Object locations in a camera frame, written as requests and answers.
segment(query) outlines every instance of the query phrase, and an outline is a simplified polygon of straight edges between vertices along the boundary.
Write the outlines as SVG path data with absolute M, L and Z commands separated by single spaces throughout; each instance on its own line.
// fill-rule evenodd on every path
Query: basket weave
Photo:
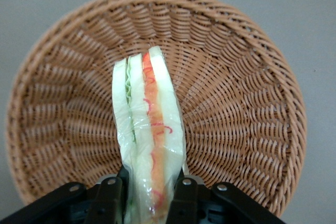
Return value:
M 181 105 L 190 172 L 207 186 L 231 182 L 281 215 L 305 156 L 302 96 L 264 32 L 216 0 L 95 0 L 47 31 L 17 75 L 7 116 L 24 202 L 119 170 L 113 64 L 154 45 Z

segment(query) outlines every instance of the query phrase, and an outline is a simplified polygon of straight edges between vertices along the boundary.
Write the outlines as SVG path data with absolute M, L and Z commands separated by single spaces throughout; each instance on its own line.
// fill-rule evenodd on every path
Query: plastic wrap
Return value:
M 158 46 L 115 63 L 112 102 L 122 163 L 130 174 L 125 224 L 165 223 L 186 169 L 179 104 Z

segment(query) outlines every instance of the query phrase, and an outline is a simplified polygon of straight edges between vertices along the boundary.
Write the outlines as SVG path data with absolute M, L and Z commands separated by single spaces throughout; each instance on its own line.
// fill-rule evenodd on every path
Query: screw head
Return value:
M 217 189 L 218 189 L 219 191 L 226 191 L 226 190 L 227 190 L 227 187 L 226 187 L 225 185 L 223 185 L 223 184 L 219 184 L 219 185 L 217 186 Z
M 107 184 L 108 184 L 108 185 L 113 185 L 115 182 L 116 182 L 115 179 L 114 179 L 114 178 L 111 178 L 111 179 L 109 179 L 109 180 L 107 181 Z
M 191 185 L 191 180 L 188 179 L 188 178 L 186 178 L 186 179 L 184 179 L 184 180 L 182 181 L 182 183 L 183 183 L 183 185 L 185 185 L 185 186 L 189 186 L 189 185 Z
M 74 185 L 69 188 L 69 191 L 77 191 L 79 189 L 79 185 Z

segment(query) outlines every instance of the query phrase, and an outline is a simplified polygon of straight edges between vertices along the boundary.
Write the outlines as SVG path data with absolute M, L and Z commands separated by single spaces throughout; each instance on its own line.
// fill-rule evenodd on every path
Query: gray background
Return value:
M 31 46 L 61 16 L 89 0 L 0 0 L 0 115 Z M 219 0 L 258 23 L 287 58 L 308 117 L 307 157 L 287 223 L 336 223 L 336 0 Z M 21 208 L 0 127 L 0 219 Z

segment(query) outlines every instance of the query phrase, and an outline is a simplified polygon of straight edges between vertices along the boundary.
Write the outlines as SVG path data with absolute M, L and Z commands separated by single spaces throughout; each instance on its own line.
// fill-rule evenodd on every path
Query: orange filling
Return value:
M 163 124 L 163 116 L 161 106 L 159 103 L 159 91 L 155 80 L 153 67 L 151 64 L 149 53 L 147 52 L 143 56 L 142 60 L 143 77 L 145 82 L 145 99 L 148 103 L 148 112 L 151 123 L 151 131 L 154 140 L 154 149 L 151 153 L 153 158 L 153 167 L 151 171 L 152 175 L 152 212 L 155 215 L 162 215 L 167 210 L 166 204 L 166 192 L 164 185 L 164 130 L 169 129 L 169 133 L 172 133 L 172 129 Z

